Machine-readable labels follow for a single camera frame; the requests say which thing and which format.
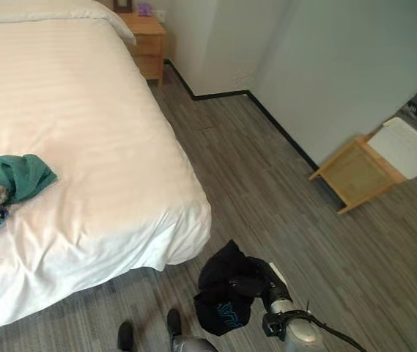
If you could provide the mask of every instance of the purple object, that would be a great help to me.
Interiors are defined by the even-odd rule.
[[[147,2],[138,3],[138,16],[142,17],[151,17],[152,16],[152,7]]]

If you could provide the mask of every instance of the laminate flooring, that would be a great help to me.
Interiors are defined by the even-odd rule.
[[[202,266],[229,239],[274,261],[299,307],[354,337],[368,351],[417,351],[417,179],[337,216],[337,198],[248,99],[192,101],[165,67],[153,94],[174,128],[213,207],[203,252],[164,272],[133,270],[0,328],[0,351],[107,351],[127,318],[137,352],[169,351],[165,316],[221,352],[284,351],[261,329],[264,310],[223,337],[206,334],[192,305]],[[324,333],[329,351],[355,351]]]

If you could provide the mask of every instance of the wooden stool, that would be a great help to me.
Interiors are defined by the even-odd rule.
[[[343,200],[346,207],[338,214],[368,202],[406,178],[359,136],[345,145],[309,178],[322,179]]]

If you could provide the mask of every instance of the green cloth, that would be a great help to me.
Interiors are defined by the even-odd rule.
[[[55,181],[56,175],[36,155],[0,156],[0,186],[9,194],[4,205],[28,200]]]

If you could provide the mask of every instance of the white duvet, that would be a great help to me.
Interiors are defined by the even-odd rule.
[[[59,177],[0,226],[0,326],[189,260],[210,234],[202,187],[117,33],[133,35],[93,1],[41,2],[0,1],[0,155],[37,154]]]

